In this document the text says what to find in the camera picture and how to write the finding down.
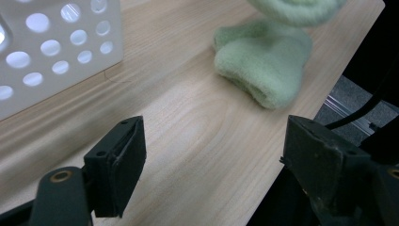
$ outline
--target circular hole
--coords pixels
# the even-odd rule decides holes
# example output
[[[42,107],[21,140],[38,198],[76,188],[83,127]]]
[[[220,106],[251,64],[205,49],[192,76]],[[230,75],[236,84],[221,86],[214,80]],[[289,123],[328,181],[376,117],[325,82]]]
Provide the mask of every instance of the circular hole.
[[[43,82],[43,75],[41,73],[29,73],[24,79],[24,84],[29,87],[35,87]]]
[[[25,52],[14,52],[7,56],[6,62],[12,68],[24,68],[30,63],[30,56]]]
[[[77,57],[77,60],[80,63],[89,63],[91,61],[92,58],[92,53],[89,50],[83,51],[82,53],[79,54],[79,56]]]
[[[100,36],[108,34],[111,29],[111,24],[108,21],[99,22],[96,26],[96,32]]]
[[[34,13],[26,18],[26,25],[34,32],[44,32],[50,26],[49,18],[42,13]]]
[[[0,86],[0,101],[10,98],[14,94],[14,90],[9,86]]]
[[[91,10],[95,13],[104,12],[108,5],[107,0],[91,0],[90,2]]]
[[[114,49],[114,44],[112,41],[106,41],[100,46],[100,51],[102,54],[109,54]]]
[[[390,175],[396,179],[399,179],[399,169],[388,169]]]
[[[104,151],[100,151],[100,152],[96,153],[96,155],[99,157],[104,156],[105,154],[106,154],[106,152],[104,152]]]
[[[41,45],[40,49],[44,55],[51,57],[59,53],[61,45],[56,40],[47,40]]]
[[[88,34],[84,30],[75,30],[71,34],[71,42],[75,45],[81,45],[88,39]]]
[[[67,61],[62,60],[53,65],[53,72],[56,74],[63,74],[66,73],[69,68],[70,64]]]
[[[69,170],[63,170],[60,172],[57,172],[56,174],[54,174],[53,176],[50,177],[50,181],[53,183],[60,183],[63,181],[66,181],[68,179],[70,179],[72,176],[72,172]]]
[[[61,17],[68,23],[77,22],[80,18],[80,8],[74,3],[65,5],[61,10]]]

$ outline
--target wooden table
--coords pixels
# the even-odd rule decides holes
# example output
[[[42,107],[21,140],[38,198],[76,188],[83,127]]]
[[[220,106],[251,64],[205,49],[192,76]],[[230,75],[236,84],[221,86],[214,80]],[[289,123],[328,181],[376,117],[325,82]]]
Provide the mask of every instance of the wooden table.
[[[121,0],[124,60],[0,121],[0,211],[35,197],[39,178],[142,115],[148,158],[122,219],[96,225],[245,225],[282,164],[289,114],[312,119],[378,17],[349,0],[314,41],[303,86],[267,110],[217,75],[213,34],[261,16],[242,0]]]

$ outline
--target wood grain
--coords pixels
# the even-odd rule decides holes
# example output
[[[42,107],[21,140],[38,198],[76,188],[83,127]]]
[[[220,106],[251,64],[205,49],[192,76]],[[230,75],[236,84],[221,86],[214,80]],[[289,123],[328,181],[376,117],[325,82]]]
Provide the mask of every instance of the wood grain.
[[[279,174],[287,116],[312,119],[384,8],[350,0],[314,42],[302,90],[261,108],[217,75],[213,34],[262,16],[240,0],[121,0],[124,60],[0,121],[0,212],[83,155],[118,121],[144,117],[148,158],[122,219],[96,225],[245,225]]]

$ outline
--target black mechanical part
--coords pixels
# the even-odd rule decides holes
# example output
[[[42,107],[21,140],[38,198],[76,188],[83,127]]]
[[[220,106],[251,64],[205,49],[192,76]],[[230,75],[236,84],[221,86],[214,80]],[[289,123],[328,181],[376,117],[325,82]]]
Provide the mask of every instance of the black mechanical part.
[[[142,118],[118,123],[84,159],[85,171],[93,181],[90,192],[96,197],[92,201],[96,217],[122,217],[146,159]]]
[[[92,225],[122,217],[146,160],[143,118],[119,122],[85,156],[81,169],[56,169],[40,180],[34,201],[0,215],[0,225]]]
[[[41,178],[29,226],[92,225],[82,171],[54,170]]]
[[[325,126],[289,116],[281,162],[322,225],[399,225],[397,168],[385,169]]]

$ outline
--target green plush toy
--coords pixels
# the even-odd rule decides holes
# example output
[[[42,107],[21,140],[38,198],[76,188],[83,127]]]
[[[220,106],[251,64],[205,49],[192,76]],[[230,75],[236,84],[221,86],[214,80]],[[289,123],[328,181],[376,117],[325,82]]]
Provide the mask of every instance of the green plush toy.
[[[282,108],[298,94],[303,66],[311,54],[311,38],[297,25],[327,21],[343,0],[248,1],[261,12],[274,13],[247,24],[218,28],[214,36],[215,69],[263,107]],[[298,11],[287,17],[284,7],[287,12],[292,8]],[[312,9],[313,14],[305,13]]]

